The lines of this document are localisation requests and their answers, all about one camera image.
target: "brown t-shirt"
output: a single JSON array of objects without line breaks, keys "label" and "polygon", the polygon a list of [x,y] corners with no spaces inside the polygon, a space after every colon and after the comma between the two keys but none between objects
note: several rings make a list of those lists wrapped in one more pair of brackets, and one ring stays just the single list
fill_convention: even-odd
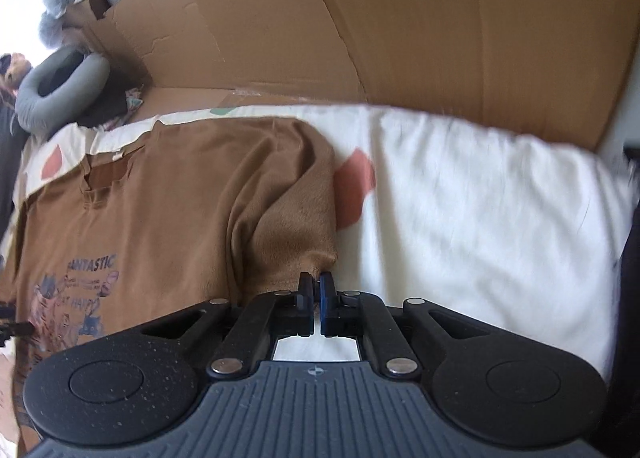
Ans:
[{"label": "brown t-shirt", "polygon": [[298,120],[158,122],[31,195],[0,276],[0,301],[36,328],[18,344],[20,425],[30,425],[22,383],[50,354],[210,298],[294,289],[300,271],[330,268],[333,169],[331,146]]}]

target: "woman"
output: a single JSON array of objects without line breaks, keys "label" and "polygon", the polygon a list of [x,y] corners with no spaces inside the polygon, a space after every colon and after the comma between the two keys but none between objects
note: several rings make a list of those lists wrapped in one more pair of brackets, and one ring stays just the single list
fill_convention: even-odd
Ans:
[{"label": "woman", "polygon": [[15,179],[29,134],[15,118],[15,93],[31,64],[22,54],[0,57],[0,238],[14,209]]}]

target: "gray neck pillow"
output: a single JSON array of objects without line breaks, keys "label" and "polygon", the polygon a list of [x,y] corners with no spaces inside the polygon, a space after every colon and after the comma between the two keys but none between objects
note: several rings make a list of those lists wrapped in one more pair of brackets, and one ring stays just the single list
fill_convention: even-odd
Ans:
[{"label": "gray neck pillow", "polygon": [[101,55],[85,57],[75,46],[59,49],[22,81],[15,101],[18,123],[36,137],[49,139],[95,102],[110,71]]}]

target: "red shape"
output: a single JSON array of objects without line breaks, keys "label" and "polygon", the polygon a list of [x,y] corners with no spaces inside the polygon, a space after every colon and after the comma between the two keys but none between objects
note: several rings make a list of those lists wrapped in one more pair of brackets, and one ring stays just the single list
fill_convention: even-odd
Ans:
[{"label": "red shape", "polygon": [[364,198],[376,188],[373,162],[360,148],[334,174],[336,228],[346,229],[362,216]]},{"label": "red shape", "polygon": [[60,145],[56,145],[56,148],[53,149],[53,152],[51,153],[49,158],[47,158],[47,161],[44,163],[40,177],[43,180],[53,178],[53,176],[55,176],[61,168],[62,168],[62,151],[60,151]]}]

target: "cardboard flap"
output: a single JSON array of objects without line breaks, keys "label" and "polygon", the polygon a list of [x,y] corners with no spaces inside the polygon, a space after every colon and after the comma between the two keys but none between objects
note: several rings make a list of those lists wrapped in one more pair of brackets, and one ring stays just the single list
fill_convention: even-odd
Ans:
[{"label": "cardboard flap", "polygon": [[100,22],[156,86],[399,105],[592,149],[639,16],[640,0],[121,0]]},{"label": "cardboard flap", "polygon": [[322,0],[122,0],[107,16],[158,86],[364,98]]}]

